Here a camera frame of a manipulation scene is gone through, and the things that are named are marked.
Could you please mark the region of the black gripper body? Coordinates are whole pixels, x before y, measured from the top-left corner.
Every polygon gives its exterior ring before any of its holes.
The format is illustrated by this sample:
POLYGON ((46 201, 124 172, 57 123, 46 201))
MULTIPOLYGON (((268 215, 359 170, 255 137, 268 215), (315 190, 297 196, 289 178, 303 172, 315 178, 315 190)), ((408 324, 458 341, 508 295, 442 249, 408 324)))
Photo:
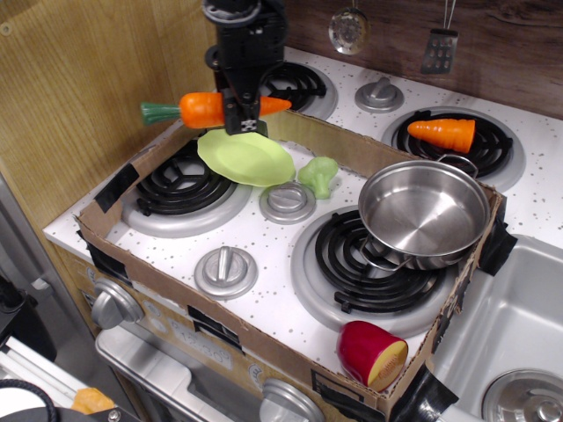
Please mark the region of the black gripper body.
POLYGON ((228 90, 242 106, 259 101, 264 75, 282 64, 284 25, 218 26, 216 44, 205 54, 205 63, 216 73, 217 88, 228 90))

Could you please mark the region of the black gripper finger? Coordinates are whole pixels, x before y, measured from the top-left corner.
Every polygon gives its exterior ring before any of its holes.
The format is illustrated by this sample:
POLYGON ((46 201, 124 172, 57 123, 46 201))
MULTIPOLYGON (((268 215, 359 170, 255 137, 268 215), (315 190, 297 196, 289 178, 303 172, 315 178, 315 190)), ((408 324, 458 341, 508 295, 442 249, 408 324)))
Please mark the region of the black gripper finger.
POLYGON ((260 116, 260 98, 242 97, 240 101, 240 127, 243 133, 255 132, 258 129, 260 116))
POLYGON ((230 88, 221 89, 223 102, 224 128, 229 135, 240 134, 241 124, 238 115, 238 102, 230 88))

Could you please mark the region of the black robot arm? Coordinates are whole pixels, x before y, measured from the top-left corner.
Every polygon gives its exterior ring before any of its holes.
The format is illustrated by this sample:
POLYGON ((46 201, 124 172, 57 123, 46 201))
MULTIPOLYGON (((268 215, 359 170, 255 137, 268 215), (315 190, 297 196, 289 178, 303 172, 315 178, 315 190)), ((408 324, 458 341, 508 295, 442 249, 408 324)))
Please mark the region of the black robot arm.
POLYGON ((282 1, 204 1, 202 11, 215 26, 216 44, 205 61, 222 94, 229 135, 253 132, 265 104, 263 79, 284 63, 289 23, 282 1))

